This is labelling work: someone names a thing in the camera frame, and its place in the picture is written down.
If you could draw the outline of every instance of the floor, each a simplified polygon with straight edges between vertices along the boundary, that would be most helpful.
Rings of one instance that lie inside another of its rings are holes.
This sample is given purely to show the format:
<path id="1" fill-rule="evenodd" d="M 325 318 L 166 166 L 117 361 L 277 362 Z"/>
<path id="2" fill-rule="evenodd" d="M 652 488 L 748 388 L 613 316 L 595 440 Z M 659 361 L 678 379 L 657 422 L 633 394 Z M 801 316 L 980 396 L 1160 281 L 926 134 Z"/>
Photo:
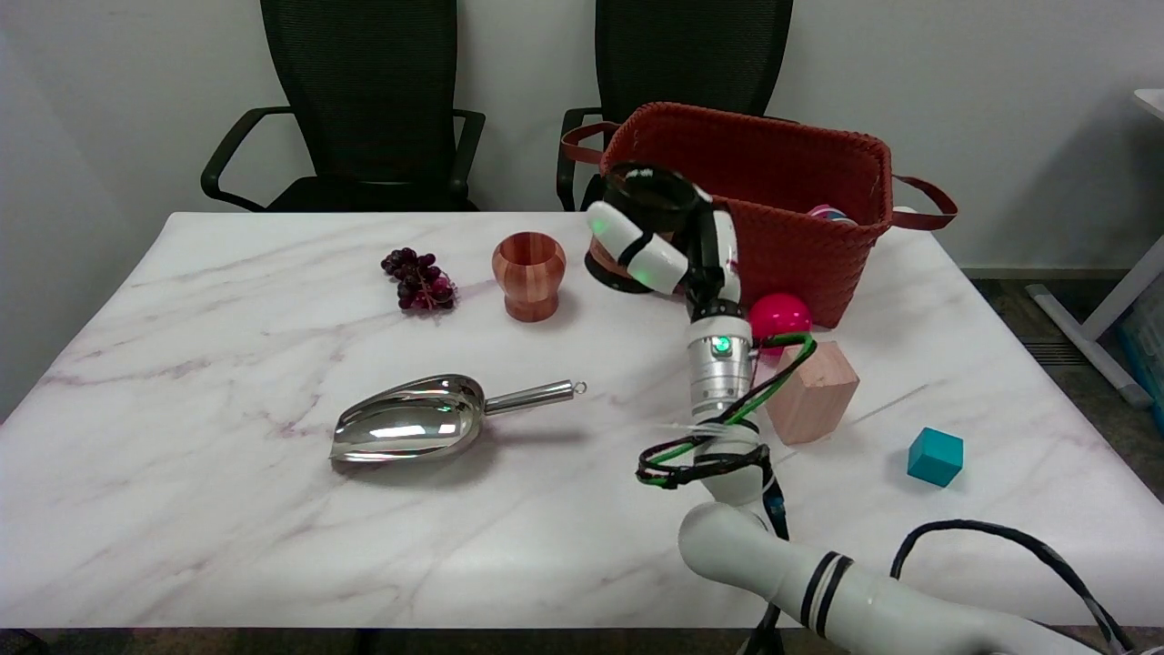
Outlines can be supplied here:
<path id="1" fill-rule="evenodd" d="M 979 280 L 975 285 L 1037 359 L 1048 362 L 1048 373 L 1063 392 L 1164 501 L 1164 439 L 1150 415 L 1128 407 L 1086 363 L 1073 362 L 1078 358 L 1072 349 L 1027 297 L 1024 282 Z M 1079 315 L 1091 311 L 1110 285 L 1091 280 L 1048 283 L 1064 305 Z M 1113 353 L 1117 350 L 1112 343 L 1105 346 Z M 1098 631 L 1092 627 L 1065 628 L 1065 632 L 1100 645 Z M 1142 648 L 1164 645 L 1164 629 L 1129 629 L 1129 633 Z M 388 631 L 378 634 L 374 650 L 383 655 L 730 655 L 745 638 L 745 631 Z M 51 652 L 57 655 L 350 655 L 355 640 L 352 631 L 65 631 L 54 636 Z M 786 631 L 785 643 L 789 654 L 838 653 L 807 631 Z M 13 635 L 0 639 L 0 655 L 21 653 L 21 646 Z"/>

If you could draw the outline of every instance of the white marble surface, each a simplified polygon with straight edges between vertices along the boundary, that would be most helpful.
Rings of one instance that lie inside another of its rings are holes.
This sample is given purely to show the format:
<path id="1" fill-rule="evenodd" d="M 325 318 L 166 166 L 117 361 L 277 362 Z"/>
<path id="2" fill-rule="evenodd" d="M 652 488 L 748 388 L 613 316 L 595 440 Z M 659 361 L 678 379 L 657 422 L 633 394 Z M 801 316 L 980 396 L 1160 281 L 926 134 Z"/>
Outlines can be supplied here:
<path id="1" fill-rule="evenodd" d="M 569 270 L 558 314 L 521 325 L 489 255 L 530 228 L 562 242 Z M 585 243 L 561 213 L 173 215 L 0 432 L 0 625 L 753 625 L 759 599 L 676 553 L 702 487 L 632 475 L 687 415 L 683 308 L 599 286 Z M 378 261 L 404 244 L 439 254 L 459 308 L 397 311 Z M 795 540 L 887 570 L 924 521 L 1006 524 L 1058 549 L 1119 620 L 1164 625 L 1164 510 L 930 235 L 887 234 L 824 339 L 863 384 L 831 439 L 775 446 Z M 332 467 L 345 407 L 446 371 L 489 394 L 590 391 L 491 419 L 453 462 Z M 965 440 L 950 489 L 904 474 L 925 426 Z M 1090 621 L 1046 568 L 986 536 L 927 537 L 904 579 Z"/>

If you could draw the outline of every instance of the chair armrest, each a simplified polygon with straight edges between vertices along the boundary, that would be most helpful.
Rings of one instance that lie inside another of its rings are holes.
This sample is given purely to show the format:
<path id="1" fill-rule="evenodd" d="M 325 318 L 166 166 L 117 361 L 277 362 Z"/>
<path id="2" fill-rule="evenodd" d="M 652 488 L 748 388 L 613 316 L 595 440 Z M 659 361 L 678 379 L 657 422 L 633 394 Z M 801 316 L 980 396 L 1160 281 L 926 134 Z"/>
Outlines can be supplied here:
<path id="1" fill-rule="evenodd" d="M 576 127 L 582 127 L 582 121 L 588 115 L 601 116 L 602 107 L 568 109 L 562 116 L 562 136 Z M 574 159 L 562 151 L 561 142 L 558 144 L 558 199 L 562 201 L 562 211 L 574 211 Z"/>
<path id="2" fill-rule="evenodd" d="M 457 198 L 468 199 L 469 170 L 473 168 L 473 157 L 477 155 L 481 133 L 485 128 L 485 114 L 453 109 L 453 115 L 463 118 L 464 126 L 461 127 L 461 138 L 456 143 L 456 154 L 453 155 L 453 171 L 448 178 L 448 191 Z"/>
<path id="3" fill-rule="evenodd" d="M 203 192 L 215 200 L 230 202 L 248 211 L 264 211 L 267 207 L 256 201 L 248 200 L 242 195 L 235 195 L 234 193 L 227 193 L 219 188 L 219 178 L 222 176 L 222 171 L 226 169 L 226 164 L 229 163 L 230 157 L 234 156 L 235 150 L 242 144 L 242 140 L 258 124 L 258 121 L 270 114 L 289 113 L 291 113 L 291 107 L 261 107 L 242 114 L 239 122 L 234 123 L 230 131 L 227 131 L 226 136 L 222 137 L 222 142 L 219 143 L 214 154 L 211 155 L 211 161 L 206 162 L 206 168 L 203 169 Z"/>

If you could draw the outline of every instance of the white wall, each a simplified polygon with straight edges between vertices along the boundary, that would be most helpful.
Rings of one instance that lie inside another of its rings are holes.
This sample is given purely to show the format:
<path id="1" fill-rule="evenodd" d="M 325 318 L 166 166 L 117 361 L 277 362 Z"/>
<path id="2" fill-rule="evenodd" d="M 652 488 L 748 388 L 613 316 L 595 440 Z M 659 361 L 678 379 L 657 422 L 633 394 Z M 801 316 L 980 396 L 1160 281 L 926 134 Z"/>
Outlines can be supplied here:
<path id="1" fill-rule="evenodd" d="M 483 207 L 559 207 L 562 111 L 598 98 L 592 2 L 461 0 Z M 1161 0 L 799 0 L 769 113 L 876 134 L 944 185 L 964 265 L 1126 266 L 1162 232 L 1164 123 L 1128 99 L 1164 86 L 1162 34 Z M 285 98 L 257 0 L 5 0 L 0 38 L 3 417 L 170 212 L 229 208 L 201 166 Z M 308 172 L 274 116 L 223 186 L 267 201 Z"/>

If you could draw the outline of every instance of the black cable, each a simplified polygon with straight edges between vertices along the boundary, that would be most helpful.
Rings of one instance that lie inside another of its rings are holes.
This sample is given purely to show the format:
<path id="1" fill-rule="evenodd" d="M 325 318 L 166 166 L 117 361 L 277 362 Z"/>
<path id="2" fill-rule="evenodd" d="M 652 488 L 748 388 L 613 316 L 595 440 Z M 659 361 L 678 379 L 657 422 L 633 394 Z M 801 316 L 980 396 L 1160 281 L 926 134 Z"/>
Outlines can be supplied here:
<path id="1" fill-rule="evenodd" d="M 765 460 L 760 467 L 764 471 L 764 512 L 768 515 L 772 531 L 778 537 L 788 541 L 788 517 L 785 514 L 785 492 L 772 470 L 772 460 Z M 752 631 L 744 655 L 785 655 L 785 641 L 776 628 L 780 620 L 780 608 L 768 604 L 764 618 Z"/>
<path id="2" fill-rule="evenodd" d="M 909 533 L 906 537 L 906 541 L 901 542 L 901 548 L 897 549 L 897 554 L 893 557 L 893 565 L 889 568 L 889 577 L 901 578 L 901 567 L 906 563 L 906 557 L 914 549 L 917 540 L 920 540 L 922 535 L 938 531 L 972 531 L 986 533 L 988 535 L 1012 541 L 1025 548 L 1034 554 L 1035 557 L 1038 557 L 1039 562 L 1050 567 L 1051 570 L 1063 578 L 1063 582 L 1067 583 L 1067 586 L 1070 586 L 1071 590 L 1084 600 L 1087 605 L 1087 610 L 1095 618 L 1100 633 L 1103 634 L 1103 640 L 1107 641 L 1107 647 L 1112 653 L 1127 653 L 1135 648 L 1135 645 L 1133 645 L 1128 633 L 1126 633 L 1123 628 L 1115 622 L 1112 614 L 1109 614 L 1108 611 L 1105 610 L 1098 600 L 1095 600 L 1095 597 L 1092 595 L 1091 590 L 1087 589 L 1087 585 L 1084 584 L 1084 581 L 1078 574 L 1076 574 L 1074 569 L 1072 569 L 1071 565 L 1055 551 L 1055 549 L 1028 535 L 1027 533 L 1014 528 L 966 519 L 925 524 L 924 526 L 915 528 L 914 532 Z"/>
<path id="3" fill-rule="evenodd" d="M 705 421 L 705 423 L 725 423 L 743 407 L 751 403 L 752 399 L 762 394 L 773 385 L 787 382 L 796 369 L 804 364 L 804 362 L 808 361 L 808 358 L 816 351 L 816 342 L 811 341 L 807 335 L 804 336 L 804 342 L 802 343 L 804 344 L 804 351 L 801 353 L 785 370 L 772 376 L 748 393 L 737 399 L 731 406 L 728 407 L 728 410 L 722 412 L 719 417 Z M 757 343 L 755 346 L 758 348 L 766 348 L 765 342 Z M 754 426 L 750 425 L 748 427 L 753 430 L 755 429 Z M 696 480 L 714 478 L 716 476 L 725 476 L 728 474 L 739 471 L 740 469 L 746 469 L 747 467 L 760 465 L 760 463 L 768 457 L 767 447 L 759 444 L 751 451 L 741 455 L 718 454 L 701 456 L 697 457 L 690 465 L 655 464 L 651 462 L 652 458 L 674 448 L 682 446 L 698 447 L 712 441 L 714 439 L 715 436 L 712 435 L 688 435 L 679 440 L 651 447 L 639 454 L 639 467 L 636 471 L 636 477 L 639 482 L 645 484 L 653 484 L 665 490 L 676 490 Z"/>
<path id="4" fill-rule="evenodd" d="M 759 343 L 754 344 L 754 347 L 755 348 L 760 348 L 760 349 L 768 348 L 768 347 L 765 346 L 764 342 L 759 342 Z M 761 393 L 764 393 L 765 390 L 767 390 L 772 385 L 775 385 L 776 383 L 783 383 L 783 382 L 788 380 L 788 378 L 792 378 L 793 372 L 796 371 L 797 369 L 800 369 L 800 366 L 802 364 L 804 364 L 808 361 L 808 358 L 812 356 L 814 353 L 816 353 L 816 341 L 808 342 L 808 346 L 805 346 L 803 348 L 804 348 L 805 353 L 800 354 L 796 357 L 796 359 L 793 361 L 793 363 L 788 365 L 787 369 L 785 369 L 783 371 L 780 371 L 779 373 L 776 373 L 775 376 L 768 378 L 764 383 L 760 383 L 758 386 L 752 387 L 752 391 L 747 392 L 739 400 L 737 400 L 736 403 L 731 404 L 731 406 L 728 410 L 725 410 L 723 412 L 723 414 L 721 414 L 717 418 L 717 421 L 719 421 L 721 423 L 723 423 L 724 421 L 728 421 L 728 419 L 731 418 L 732 414 L 736 414 L 737 412 L 739 412 L 745 405 L 747 405 L 748 403 L 751 403 L 752 399 L 754 399 L 755 397 L 758 397 Z"/>

